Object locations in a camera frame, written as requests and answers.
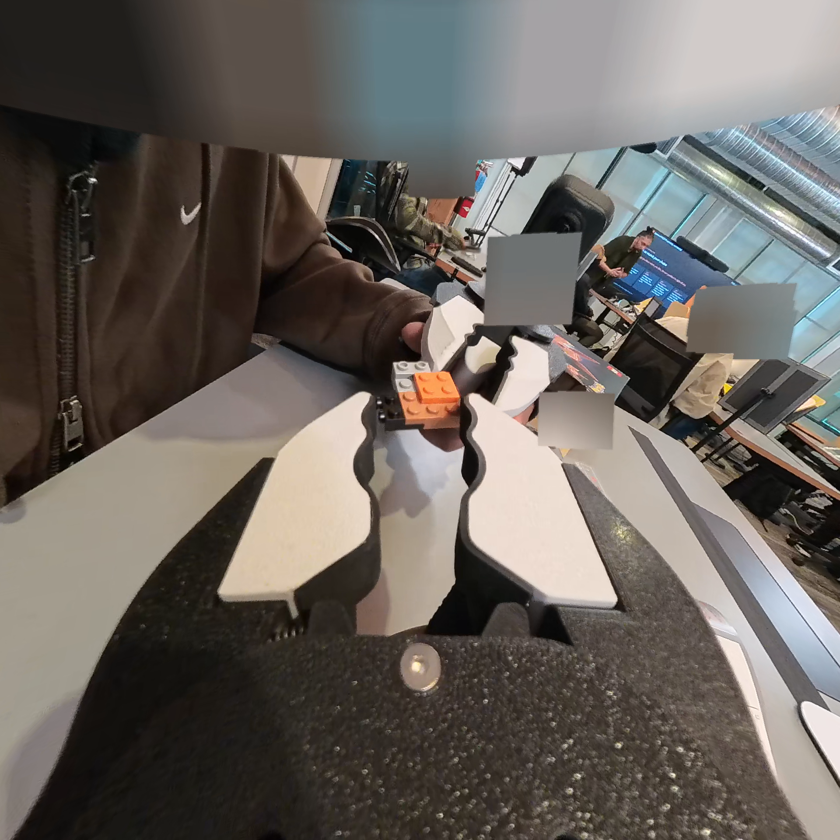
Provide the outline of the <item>presentation screen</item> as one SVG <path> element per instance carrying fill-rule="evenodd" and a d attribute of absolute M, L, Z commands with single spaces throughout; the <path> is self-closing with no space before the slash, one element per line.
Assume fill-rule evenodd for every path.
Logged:
<path fill-rule="evenodd" d="M 634 303 L 653 298 L 661 305 L 686 303 L 702 287 L 738 286 L 738 282 L 696 259 L 670 238 L 654 234 L 624 278 L 613 280 L 620 297 Z"/>

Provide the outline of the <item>grey monitor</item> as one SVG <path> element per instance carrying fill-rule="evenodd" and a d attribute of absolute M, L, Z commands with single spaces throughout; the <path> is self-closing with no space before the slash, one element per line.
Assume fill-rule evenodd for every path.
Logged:
<path fill-rule="evenodd" d="M 768 434 L 829 381 L 827 375 L 791 359 L 761 360 L 738 379 L 718 405 Z"/>

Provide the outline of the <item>silver ventilation duct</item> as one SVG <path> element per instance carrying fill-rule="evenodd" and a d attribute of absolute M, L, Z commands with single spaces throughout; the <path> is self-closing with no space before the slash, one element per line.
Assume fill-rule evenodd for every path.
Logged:
<path fill-rule="evenodd" d="M 838 272 L 839 107 L 657 144 L 668 168 L 764 232 Z"/>

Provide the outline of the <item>grey desk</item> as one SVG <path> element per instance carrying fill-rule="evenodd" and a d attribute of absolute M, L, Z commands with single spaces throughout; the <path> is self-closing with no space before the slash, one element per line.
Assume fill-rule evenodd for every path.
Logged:
<path fill-rule="evenodd" d="M 2 838 L 37 799 L 105 644 L 156 565 L 257 461 L 360 388 L 287 348 L 268 350 L 2 511 Z M 693 596 L 736 630 L 780 786 L 810 838 L 838 838 L 838 785 L 798 702 L 660 481 L 643 435 L 692 502 L 739 530 L 765 567 L 781 565 L 697 458 L 634 417 L 615 420 L 612 450 L 571 457 L 592 467 Z M 460 464 L 460 454 L 413 434 L 386 435 L 376 451 L 383 565 L 359 607 L 363 634 L 424 625 L 451 587 Z"/>

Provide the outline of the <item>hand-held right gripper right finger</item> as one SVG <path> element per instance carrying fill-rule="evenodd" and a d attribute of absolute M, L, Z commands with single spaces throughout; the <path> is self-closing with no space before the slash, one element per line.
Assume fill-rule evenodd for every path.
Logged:
<path fill-rule="evenodd" d="M 564 463 L 478 394 L 467 395 L 478 475 L 465 493 L 465 546 L 519 585 L 527 601 L 616 607 L 618 598 Z"/>

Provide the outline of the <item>printed brick set box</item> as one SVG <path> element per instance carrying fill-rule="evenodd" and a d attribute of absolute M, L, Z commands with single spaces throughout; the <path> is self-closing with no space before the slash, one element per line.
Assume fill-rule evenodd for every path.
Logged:
<path fill-rule="evenodd" d="M 615 400 L 630 382 L 629 377 L 561 329 L 554 328 L 553 332 L 548 347 L 548 391 L 606 393 Z"/>

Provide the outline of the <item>black office chair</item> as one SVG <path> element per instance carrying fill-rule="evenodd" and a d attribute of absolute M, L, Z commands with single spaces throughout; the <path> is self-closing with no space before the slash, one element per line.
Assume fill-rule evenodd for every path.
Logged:
<path fill-rule="evenodd" d="M 611 359 L 628 377 L 616 406 L 649 423 L 664 410 L 702 353 L 690 352 L 659 322 L 640 314 Z"/>

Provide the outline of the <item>black curved chair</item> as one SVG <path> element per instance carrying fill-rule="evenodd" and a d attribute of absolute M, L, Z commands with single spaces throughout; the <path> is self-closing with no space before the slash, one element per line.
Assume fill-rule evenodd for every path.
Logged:
<path fill-rule="evenodd" d="M 367 266 L 397 274 L 402 266 L 388 234 L 377 221 L 368 217 L 345 216 L 327 220 L 326 230 L 345 255 Z"/>

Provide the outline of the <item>orange brick plate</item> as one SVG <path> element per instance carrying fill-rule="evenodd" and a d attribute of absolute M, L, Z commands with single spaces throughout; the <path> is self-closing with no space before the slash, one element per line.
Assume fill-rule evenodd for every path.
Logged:
<path fill-rule="evenodd" d="M 460 399 L 425 403 L 416 392 L 397 393 L 407 427 L 446 429 L 459 426 Z"/>

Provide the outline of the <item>person's left hand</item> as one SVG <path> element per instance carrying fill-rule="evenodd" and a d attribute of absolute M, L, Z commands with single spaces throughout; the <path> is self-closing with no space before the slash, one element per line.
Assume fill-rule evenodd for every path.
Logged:
<path fill-rule="evenodd" d="M 402 341 L 406 347 L 417 354 L 422 348 L 422 336 L 424 332 L 423 322 L 409 322 L 402 329 Z M 420 434 L 435 447 L 444 452 L 455 452 L 463 447 L 460 439 L 459 429 L 454 428 L 422 428 Z"/>

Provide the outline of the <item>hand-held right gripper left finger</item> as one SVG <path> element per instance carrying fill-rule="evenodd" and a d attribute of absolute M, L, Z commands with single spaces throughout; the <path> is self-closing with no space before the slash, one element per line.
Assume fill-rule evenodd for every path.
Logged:
<path fill-rule="evenodd" d="M 277 452 L 218 587 L 223 602 L 356 604 L 379 578 L 375 398 L 358 392 Z"/>

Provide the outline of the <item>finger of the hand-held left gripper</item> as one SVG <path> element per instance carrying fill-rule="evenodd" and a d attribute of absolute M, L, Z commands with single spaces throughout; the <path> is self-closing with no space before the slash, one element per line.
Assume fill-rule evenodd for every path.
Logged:
<path fill-rule="evenodd" d="M 537 409 L 540 395 L 559 375 L 560 348 L 556 342 L 529 333 L 511 333 L 489 374 L 489 401 L 526 424 Z"/>
<path fill-rule="evenodd" d="M 421 360 L 433 373 L 449 373 L 454 382 L 483 382 L 487 376 L 484 315 L 461 296 L 434 307 L 423 327 Z"/>

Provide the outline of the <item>person's brown jacket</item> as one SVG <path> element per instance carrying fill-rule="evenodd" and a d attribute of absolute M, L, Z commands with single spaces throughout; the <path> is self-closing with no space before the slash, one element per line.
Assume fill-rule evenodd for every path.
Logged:
<path fill-rule="evenodd" d="M 270 154 L 2 108 L 2 504 L 241 364 Z"/>

